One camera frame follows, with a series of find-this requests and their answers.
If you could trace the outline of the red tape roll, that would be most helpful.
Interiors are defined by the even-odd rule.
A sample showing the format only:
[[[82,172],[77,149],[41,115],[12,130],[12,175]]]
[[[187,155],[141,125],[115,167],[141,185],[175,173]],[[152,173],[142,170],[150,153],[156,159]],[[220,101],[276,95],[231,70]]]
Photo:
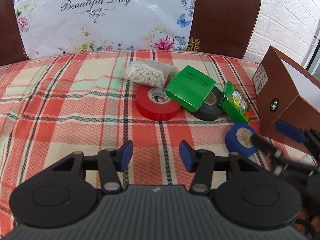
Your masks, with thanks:
[[[153,121],[174,118],[181,105],[171,100],[162,88],[139,85],[136,89],[136,107],[141,115]]]

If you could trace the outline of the blue tape roll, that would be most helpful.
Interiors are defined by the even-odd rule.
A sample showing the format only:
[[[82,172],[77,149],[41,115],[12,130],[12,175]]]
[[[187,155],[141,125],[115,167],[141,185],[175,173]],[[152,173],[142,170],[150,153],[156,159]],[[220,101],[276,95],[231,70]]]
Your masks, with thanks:
[[[258,151],[253,145],[251,136],[256,135],[255,130],[244,123],[236,123],[227,132],[225,145],[229,152],[238,152],[246,157],[250,157]]]

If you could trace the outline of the red plaid bed cover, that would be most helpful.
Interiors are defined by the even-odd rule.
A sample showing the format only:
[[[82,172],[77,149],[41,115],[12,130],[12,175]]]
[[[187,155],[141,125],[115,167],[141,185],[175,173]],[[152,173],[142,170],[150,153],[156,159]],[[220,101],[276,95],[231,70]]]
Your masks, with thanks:
[[[251,77],[257,65],[232,57],[181,51],[66,54],[1,67],[1,239],[302,239],[292,226],[259,232],[225,220],[212,204],[185,190],[191,176],[178,144],[223,151],[225,119],[205,124],[182,111],[163,124],[142,117],[135,85],[122,77],[132,60],[191,65],[232,81],[255,109]],[[121,176],[127,190],[103,199],[81,222],[58,229],[21,225],[9,209],[19,184],[73,151],[97,153],[134,143]]]

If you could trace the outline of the black tape roll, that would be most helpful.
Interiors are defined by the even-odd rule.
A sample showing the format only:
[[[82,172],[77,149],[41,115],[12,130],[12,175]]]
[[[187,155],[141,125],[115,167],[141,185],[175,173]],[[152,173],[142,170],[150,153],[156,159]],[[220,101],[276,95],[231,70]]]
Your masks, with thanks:
[[[217,87],[213,87],[211,92],[205,98],[204,102],[195,112],[189,112],[192,116],[202,121],[215,121],[225,112],[220,107],[222,92]]]

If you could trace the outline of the small green printed box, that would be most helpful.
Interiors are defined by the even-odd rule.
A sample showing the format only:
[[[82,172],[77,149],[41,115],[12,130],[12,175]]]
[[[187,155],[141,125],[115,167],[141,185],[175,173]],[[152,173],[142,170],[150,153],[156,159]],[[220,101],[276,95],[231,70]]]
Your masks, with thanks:
[[[223,88],[222,99],[219,106],[229,115],[233,122],[249,123],[249,102],[242,96],[231,81],[227,81]]]

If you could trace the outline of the brown cardboard box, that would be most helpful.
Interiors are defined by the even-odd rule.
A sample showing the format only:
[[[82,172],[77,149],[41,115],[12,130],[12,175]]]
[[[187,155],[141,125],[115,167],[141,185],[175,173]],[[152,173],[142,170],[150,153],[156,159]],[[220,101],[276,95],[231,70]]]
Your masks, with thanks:
[[[293,59],[270,46],[253,77],[260,133],[305,153],[302,143],[276,129],[284,121],[297,129],[319,130],[319,81]]]

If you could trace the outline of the green carton box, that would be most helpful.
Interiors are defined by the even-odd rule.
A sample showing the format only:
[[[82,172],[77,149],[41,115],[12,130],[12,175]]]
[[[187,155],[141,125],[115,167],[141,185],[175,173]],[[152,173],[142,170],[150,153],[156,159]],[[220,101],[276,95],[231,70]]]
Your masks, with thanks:
[[[166,95],[185,109],[197,111],[216,81],[192,66],[179,71],[165,87]]]

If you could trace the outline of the bag of white beads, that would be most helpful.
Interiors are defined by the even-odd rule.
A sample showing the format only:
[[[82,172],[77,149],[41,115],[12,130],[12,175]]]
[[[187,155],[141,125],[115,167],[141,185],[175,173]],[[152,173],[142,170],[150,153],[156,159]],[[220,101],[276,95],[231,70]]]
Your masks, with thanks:
[[[132,61],[124,70],[123,77],[140,85],[165,88],[178,72],[177,67],[159,61]]]

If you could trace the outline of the dark brown headboard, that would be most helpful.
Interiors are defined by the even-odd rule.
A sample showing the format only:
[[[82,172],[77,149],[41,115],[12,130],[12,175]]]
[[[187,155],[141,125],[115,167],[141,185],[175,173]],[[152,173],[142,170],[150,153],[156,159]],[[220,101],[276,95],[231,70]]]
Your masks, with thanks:
[[[261,0],[196,0],[188,50],[242,59],[258,18]],[[28,59],[13,0],[1,0],[1,65]]]

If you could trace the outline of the floral plastic bag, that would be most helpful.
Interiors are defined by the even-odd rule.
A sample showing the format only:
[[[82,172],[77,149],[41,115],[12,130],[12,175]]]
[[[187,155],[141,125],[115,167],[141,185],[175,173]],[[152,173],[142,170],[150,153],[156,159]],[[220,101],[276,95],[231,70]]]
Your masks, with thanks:
[[[112,50],[186,50],[196,0],[13,0],[31,59]]]

